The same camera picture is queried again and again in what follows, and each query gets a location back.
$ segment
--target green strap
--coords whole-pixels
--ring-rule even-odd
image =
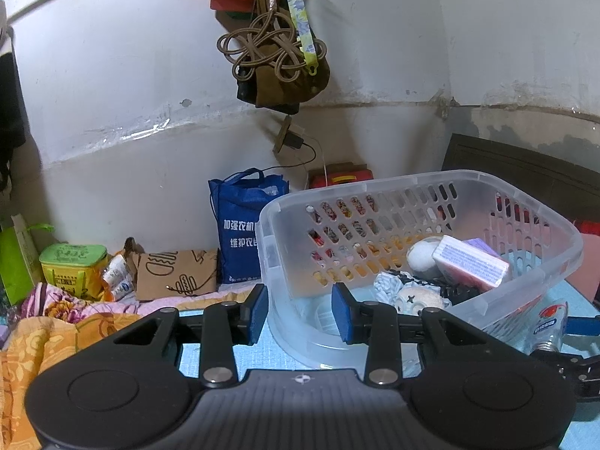
[[[54,231],[54,226],[49,223],[36,223],[35,225],[31,225],[27,227],[27,231],[31,230],[46,230],[46,231]]]
[[[317,61],[317,52],[314,47],[313,34],[310,31],[310,25],[308,24],[308,14],[304,7],[304,0],[287,0],[287,4],[290,8],[290,15],[298,36],[302,44],[302,53],[304,54],[304,60],[306,61],[306,67],[308,73],[311,76],[317,74],[317,68],[319,62]]]

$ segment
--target green paper bag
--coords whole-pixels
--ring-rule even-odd
[[[14,306],[25,299],[44,276],[23,216],[17,214],[12,219],[14,226],[0,232],[0,277],[8,300]]]

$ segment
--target floral blanket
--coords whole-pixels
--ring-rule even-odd
[[[138,302],[91,302],[79,299],[62,289],[40,282],[21,306],[21,318],[49,316],[68,323],[78,323],[101,312],[135,314]]]
[[[101,313],[77,324],[49,317],[19,321],[7,349],[0,351],[0,450],[41,448],[23,407],[37,374],[138,319],[135,314]]]

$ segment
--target clear plastic basket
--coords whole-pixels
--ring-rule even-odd
[[[360,371],[366,347],[341,341],[331,314],[333,282],[345,282],[359,300],[372,299],[377,272],[402,269],[412,243],[441,234],[482,238],[511,263],[511,281],[449,308],[503,341],[583,256],[583,240],[569,221],[483,172],[428,172],[291,193],[262,210],[256,231],[275,340],[308,366]]]

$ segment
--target dark wooden headboard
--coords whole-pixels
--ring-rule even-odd
[[[600,173],[566,160],[454,133],[442,166],[451,169],[493,174],[565,218],[600,222]]]

